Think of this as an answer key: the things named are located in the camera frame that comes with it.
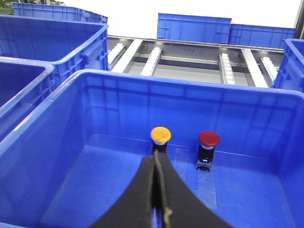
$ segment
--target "blue plastic crate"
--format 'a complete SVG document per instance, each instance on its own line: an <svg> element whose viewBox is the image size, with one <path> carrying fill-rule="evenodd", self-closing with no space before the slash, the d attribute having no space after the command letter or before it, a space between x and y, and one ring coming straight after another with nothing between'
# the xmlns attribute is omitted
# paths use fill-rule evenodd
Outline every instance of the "blue plastic crate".
<svg viewBox="0 0 304 228"><path fill-rule="evenodd" d="M70 6L29 3L13 3L15 16L31 18L73 20L81 22L107 23L107 17Z"/></svg>
<svg viewBox="0 0 304 228"><path fill-rule="evenodd" d="M55 87L80 69L108 70L107 24L0 15L0 56L47 61Z"/></svg>
<svg viewBox="0 0 304 228"><path fill-rule="evenodd" d="M293 38L295 28L231 24L229 44L284 48L284 40Z"/></svg>
<svg viewBox="0 0 304 228"><path fill-rule="evenodd" d="M0 222L88 227L151 154L150 131L166 126L174 168L221 218L301 228L302 113L297 91L76 72L0 142ZM220 136L211 172L195 169L204 130Z"/></svg>
<svg viewBox="0 0 304 228"><path fill-rule="evenodd" d="M0 141L54 90L53 69L0 57Z"/></svg>
<svg viewBox="0 0 304 228"><path fill-rule="evenodd" d="M272 87L304 92L304 40L285 41L285 54Z"/></svg>
<svg viewBox="0 0 304 228"><path fill-rule="evenodd" d="M231 18L159 13L157 38L226 44L230 23Z"/></svg>

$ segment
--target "white wall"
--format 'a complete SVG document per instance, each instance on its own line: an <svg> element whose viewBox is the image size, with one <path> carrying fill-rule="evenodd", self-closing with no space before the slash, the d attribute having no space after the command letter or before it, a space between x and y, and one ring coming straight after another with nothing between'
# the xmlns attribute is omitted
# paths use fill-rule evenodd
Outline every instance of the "white wall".
<svg viewBox="0 0 304 228"><path fill-rule="evenodd" d="M109 17L110 35L156 38L158 13L228 17L232 23L293 28L301 0L63 0Z"/></svg>

